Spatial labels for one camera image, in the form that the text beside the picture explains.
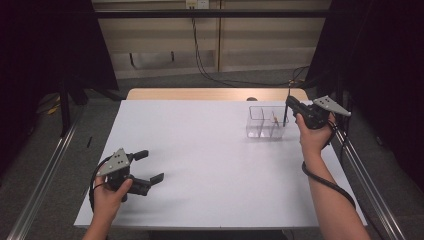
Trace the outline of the person's right hand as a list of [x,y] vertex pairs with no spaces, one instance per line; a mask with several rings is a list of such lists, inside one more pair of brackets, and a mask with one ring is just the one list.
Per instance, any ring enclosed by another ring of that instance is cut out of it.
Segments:
[[333,130],[329,124],[320,129],[309,129],[301,114],[296,115],[296,124],[300,131],[300,144],[306,160],[321,156],[322,149],[328,144]]

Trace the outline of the person's left hand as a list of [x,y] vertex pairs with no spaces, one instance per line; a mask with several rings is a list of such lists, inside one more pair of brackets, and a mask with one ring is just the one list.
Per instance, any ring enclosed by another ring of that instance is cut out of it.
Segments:
[[95,178],[94,218],[112,221],[121,205],[121,200],[132,186],[133,180],[125,180],[116,191],[109,190],[104,177]]

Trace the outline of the white wall socket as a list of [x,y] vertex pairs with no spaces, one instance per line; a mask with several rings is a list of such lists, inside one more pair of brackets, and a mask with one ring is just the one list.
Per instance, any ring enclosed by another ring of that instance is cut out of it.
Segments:
[[187,9],[208,9],[210,7],[209,0],[186,0]]

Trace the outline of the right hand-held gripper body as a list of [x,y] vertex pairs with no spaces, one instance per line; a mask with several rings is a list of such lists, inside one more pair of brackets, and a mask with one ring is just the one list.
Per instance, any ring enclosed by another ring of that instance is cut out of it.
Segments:
[[323,96],[314,99],[310,105],[300,102],[299,110],[306,126],[309,129],[320,129],[328,122],[330,113],[337,113],[342,116],[351,116],[351,112],[340,106],[336,101],[329,96]]

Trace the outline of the black handle makeup brush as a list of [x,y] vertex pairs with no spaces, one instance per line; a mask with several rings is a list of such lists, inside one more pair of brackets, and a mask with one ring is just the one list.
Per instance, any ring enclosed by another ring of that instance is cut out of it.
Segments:
[[288,98],[289,98],[290,94],[291,94],[291,83],[289,82],[289,84],[288,84],[288,93],[287,93],[287,97],[286,97],[286,100],[285,100],[285,109],[284,109],[284,117],[283,117],[283,127],[286,127],[286,124],[287,124],[288,108],[289,108],[287,101],[288,101]]

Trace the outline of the black curtain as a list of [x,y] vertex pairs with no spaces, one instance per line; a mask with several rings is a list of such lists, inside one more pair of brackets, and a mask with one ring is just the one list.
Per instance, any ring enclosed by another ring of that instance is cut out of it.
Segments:
[[0,0],[0,176],[35,125],[39,101],[65,85],[118,88],[92,0]]
[[424,190],[424,0],[331,0],[306,77],[342,88]]

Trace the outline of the wooden table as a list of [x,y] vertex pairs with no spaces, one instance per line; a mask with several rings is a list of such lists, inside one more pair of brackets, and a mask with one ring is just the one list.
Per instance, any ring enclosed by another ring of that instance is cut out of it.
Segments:
[[301,101],[308,100],[306,92],[299,88],[134,88],[127,100],[283,101],[288,94]]

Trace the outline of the black horizontal frame bar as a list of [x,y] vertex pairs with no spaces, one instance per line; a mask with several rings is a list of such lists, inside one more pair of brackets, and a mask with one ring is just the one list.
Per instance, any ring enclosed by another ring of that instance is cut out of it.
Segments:
[[98,18],[325,18],[329,10],[99,10]]

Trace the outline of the clear acrylic organizer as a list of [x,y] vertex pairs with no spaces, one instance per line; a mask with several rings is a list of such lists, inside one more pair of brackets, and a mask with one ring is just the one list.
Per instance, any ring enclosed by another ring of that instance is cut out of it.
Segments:
[[[279,139],[286,127],[283,127],[284,106],[250,106],[246,134],[249,138]],[[273,113],[279,120],[279,128],[272,129]]]

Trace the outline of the aluminium floor rail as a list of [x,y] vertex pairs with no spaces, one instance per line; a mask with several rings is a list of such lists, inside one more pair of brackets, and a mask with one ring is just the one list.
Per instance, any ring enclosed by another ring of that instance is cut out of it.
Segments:
[[11,232],[9,233],[6,240],[25,240],[26,236],[33,224],[33,221],[43,203],[43,200],[50,188],[53,178],[62,162],[62,159],[71,143],[77,125],[80,122],[81,116],[85,109],[79,109],[76,112],[74,120],[71,122],[68,130],[63,136],[59,138],[57,146],[47,163],[41,177],[39,178],[37,185],[31,192],[30,198],[21,211],[19,217],[14,223]]
[[357,198],[369,226],[380,240],[406,240],[395,216],[380,194],[365,165],[343,128],[342,120],[350,118],[352,113],[325,96],[313,101],[320,108],[330,112],[337,123],[336,139],[339,145],[339,162],[344,170],[355,173],[355,181],[361,187],[364,197]]

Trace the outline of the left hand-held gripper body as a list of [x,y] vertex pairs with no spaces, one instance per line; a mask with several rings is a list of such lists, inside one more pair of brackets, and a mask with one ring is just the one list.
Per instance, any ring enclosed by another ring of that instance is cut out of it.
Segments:
[[123,202],[127,200],[128,194],[146,196],[150,189],[149,181],[135,178],[130,173],[130,166],[135,161],[133,154],[127,154],[123,148],[120,148],[108,157],[106,162],[96,171],[97,176],[106,177],[107,188],[113,191],[118,190],[125,180],[133,180],[132,186],[122,198]]

